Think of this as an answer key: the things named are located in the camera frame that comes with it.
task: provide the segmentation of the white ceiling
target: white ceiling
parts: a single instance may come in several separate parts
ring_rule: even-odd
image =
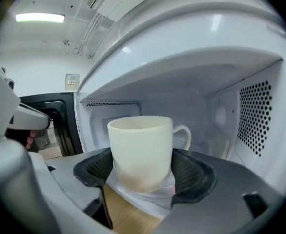
[[[70,51],[80,43],[88,24],[96,11],[90,9],[87,1],[82,2],[77,17],[74,15],[81,0],[16,0],[8,10],[7,17],[0,26],[0,54],[12,50],[29,48],[45,48],[47,46],[64,48],[64,42],[69,40]],[[15,14],[29,12],[46,12],[64,14],[63,24],[50,22],[19,22],[15,21]],[[84,52],[95,48],[112,25],[113,21],[105,19],[92,41]]]

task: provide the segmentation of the white mug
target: white mug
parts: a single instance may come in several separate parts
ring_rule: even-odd
[[[107,127],[114,167],[121,184],[130,191],[150,193],[164,185],[170,173],[172,133],[185,130],[184,149],[191,144],[190,130],[184,125],[173,128],[168,117],[126,117]]]

